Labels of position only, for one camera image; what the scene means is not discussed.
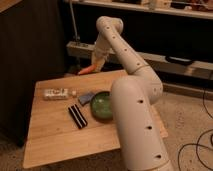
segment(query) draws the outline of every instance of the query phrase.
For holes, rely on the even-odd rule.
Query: power cord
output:
[[[210,73],[209,79],[208,79],[208,80],[211,80],[212,76],[213,76],[213,71]],[[203,91],[203,106],[204,106],[204,108],[205,108],[206,113],[209,115],[209,117],[211,117],[211,118],[213,119],[213,115],[209,112],[208,108],[206,107],[206,103],[205,103],[206,88],[207,88],[207,87],[205,87],[205,88],[204,88],[204,91]],[[181,166],[180,166],[180,155],[181,155],[181,152],[183,151],[183,149],[184,149],[185,147],[187,147],[187,146],[195,146],[195,147],[196,147],[196,156],[197,156],[197,158],[198,158],[198,161],[203,165],[203,167],[207,168],[208,170],[213,171],[213,168],[209,167],[209,166],[208,166],[207,164],[205,164],[204,161],[201,159],[201,157],[200,157],[200,155],[199,155],[199,150],[198,150],[199,147],[201,147],[201,148],[208,149],[209,151],[212,151],[212,152],[213,152],[213,133],[211,133],[211,135],[210,135],[210,144],[211,144],[212,148],[210,148],[210,147],[208,147],[208,146],[206,146],[206,145],[200,144],[201,138],[202,138],[204,135],[206,135],[206,134],[208,134],[208,133],[210,133],[210,132],[213,132],[213,129],[210,129],[210,130],[207,130],[207,131],[203,132],[203,133],[199,136],[199,138],[197,139],[197,142],[196,142],[196,143],[184,144],[184,145],[180,148],[180,150],[178,151],[178,169],[179,169],[179,171],[181,171]]]
[[[211,80],[212,76],[213,76],[213,71],[210,73],[208,80]],[[203,91],[203,106],[204,106],[206,113],[213,119],[213,115],[209,112],[208,108],[206,107],[206,103],[205,103],[206,88],[207,88],[207,86],[204,88],[204,91]]]

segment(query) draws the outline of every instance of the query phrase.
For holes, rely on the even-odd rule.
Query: wooden table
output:
[[[90,113],[89,104],[81,107],[77,98],[72,97],[45,101],[42,95],[46,88],[68,88],[76,90],[78,95],[110,90],[112,82],[123,75],[126,75],[125,71],[120,70],[38,82],[23,167],[31,168],[120,148],[114,122],[96,121]],[[68,113],[67,108],[74,104],[78,104],[88,121],[84,129],[79,130]],[[152,109],[162,137],[168,136],[158,113],[154,107]]]

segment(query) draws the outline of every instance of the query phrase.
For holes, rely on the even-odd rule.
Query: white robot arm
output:
[[[116,80],[110,91],[123,158],[131,171],[172,171],[159,130],[153,120],[151,104],[162,95],[162,82],[128,43],[120,36],[123,22],[100,17],[94,56],[108,56],[112,48],[128,76]]]

